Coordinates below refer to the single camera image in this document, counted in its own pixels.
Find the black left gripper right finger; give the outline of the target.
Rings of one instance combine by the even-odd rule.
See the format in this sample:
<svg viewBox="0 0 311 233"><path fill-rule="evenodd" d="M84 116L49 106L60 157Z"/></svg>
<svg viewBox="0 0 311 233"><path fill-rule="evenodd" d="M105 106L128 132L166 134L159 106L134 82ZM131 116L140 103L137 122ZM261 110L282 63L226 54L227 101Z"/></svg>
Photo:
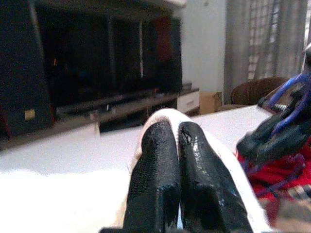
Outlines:
<svg viewBox="0 0 311 233"><path fill-rule="evenodd" d="M201 127L181 123L178 145L184 229L191 233L253 232L234 181Z"/></svg>

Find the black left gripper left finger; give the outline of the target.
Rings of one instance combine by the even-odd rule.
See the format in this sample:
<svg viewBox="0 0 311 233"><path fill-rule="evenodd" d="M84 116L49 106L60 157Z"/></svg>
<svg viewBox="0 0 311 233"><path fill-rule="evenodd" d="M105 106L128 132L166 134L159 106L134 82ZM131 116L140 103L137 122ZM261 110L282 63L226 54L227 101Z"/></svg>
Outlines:
<svg viewBox="0 0 311 233"><path fill-rule="evenodd" d="M131 174L123 228L164 233L177 227L181 193L176 143L169 122L150 126L141 148Z"/></svg>

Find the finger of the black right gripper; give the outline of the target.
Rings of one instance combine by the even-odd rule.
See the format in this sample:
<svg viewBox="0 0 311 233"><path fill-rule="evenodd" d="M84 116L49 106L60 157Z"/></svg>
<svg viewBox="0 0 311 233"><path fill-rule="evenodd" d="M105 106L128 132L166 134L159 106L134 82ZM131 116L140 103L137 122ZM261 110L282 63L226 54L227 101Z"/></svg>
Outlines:
<svg viewBox="0 0 311 233"><path fill-rule="evenodd" d="M306 144L310 135L310 132L304 131L283 131L259 146L256 165L262 166L297 152Z"/></svg>
<svg viewBox="0 0 311 233"><path fill-rule="evenodd" d="M275 126L281 121L279 115L273 115L265 119L254 131L248 132L238 143L237 151L240 155L256 155L260 145L272 139L283 131L295 131L293 127L280 133L271 135Z"/></svg>

